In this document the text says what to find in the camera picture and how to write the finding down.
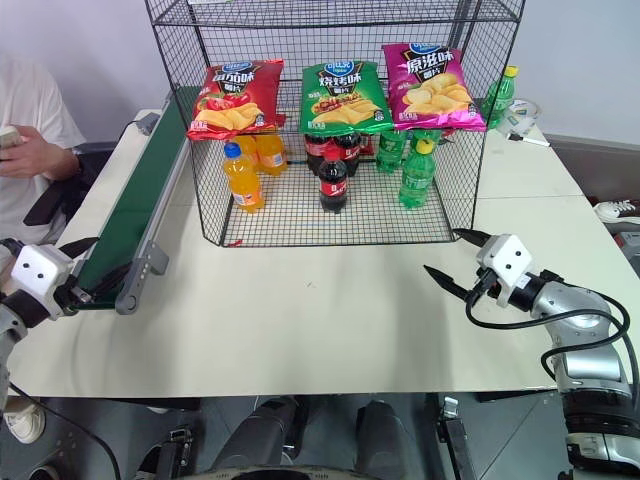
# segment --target table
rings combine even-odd
[[[127,129],[61,243],[100,232],[145,141]],[[158,237],[168,271],[149,279],[138,312],[45,322],[10,359],[18,385],[111,398],[555,386],[538,361],[550,343],[543,327],[477,328],[425,274],[429,264],[470,287],[472,245],[216,247],[201,235],[188,170]],[[478,197],[476,228],[517,233],[537,269],[608,293],[640,318],[638,278],[550,148],[490,132]],[[527,318],[489,300],[476,313]],[[630,335],[640,344],[638,322]]]

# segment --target white shirt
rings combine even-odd
[[[62,148],[85,142],[67,111],[58,86],[44,68],[0,52],[0,127],[35,127],[44,139]],[[29,179],[0,177],[0,238],[30,243],[51,243],[64,229],[58,214],[49,225],[27,227],[23,219],[49,181],[38,175]],[[0,271],[10,260],[0,246]]]

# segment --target red bottle cap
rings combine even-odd
[[[327,162],[337,162],[340,160],[341,152],[340,147],[334,145],[333,143],[327,145],[324,149],[324,159]]]

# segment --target bag of potato chips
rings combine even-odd
[[[393,128],[373,62],[323,63],[302,73],[300,132],[320,136]]]
[[[187,132],[191,140],[225,140],[275,129],[284,61],[236,62],[209,67]]]
[[[395,128],[484,131],[462,76],[460,51],[427,43],[383,45]]]

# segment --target green conveyor belt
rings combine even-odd
[[[80,271],[78,283],[82,289],[91,290],[107,273],[133,260],[184,139],[184,123],[172,99]],[[114,308],[118,289],[86,308]]]

